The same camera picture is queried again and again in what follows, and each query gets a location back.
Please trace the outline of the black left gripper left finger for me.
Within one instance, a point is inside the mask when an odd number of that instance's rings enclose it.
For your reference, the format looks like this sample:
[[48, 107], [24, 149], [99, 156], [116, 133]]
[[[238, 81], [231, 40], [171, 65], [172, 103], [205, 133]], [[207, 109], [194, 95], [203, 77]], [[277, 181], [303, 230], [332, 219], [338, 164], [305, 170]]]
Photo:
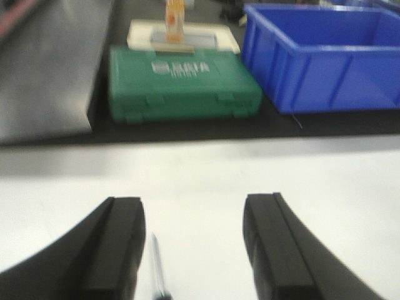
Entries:
[[1, 273], [1, 299], [132, 299], [146, 239], [138, 197], [109, 197], [65, 235]]

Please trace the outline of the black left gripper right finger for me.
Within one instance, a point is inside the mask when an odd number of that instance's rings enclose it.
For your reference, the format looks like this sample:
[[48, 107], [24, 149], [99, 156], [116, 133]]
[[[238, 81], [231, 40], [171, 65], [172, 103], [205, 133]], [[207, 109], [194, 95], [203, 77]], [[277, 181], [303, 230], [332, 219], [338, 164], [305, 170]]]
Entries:
[[243, 238], [258, 299], [381, 299], [295, 215], [281, 194], [250, 194]]

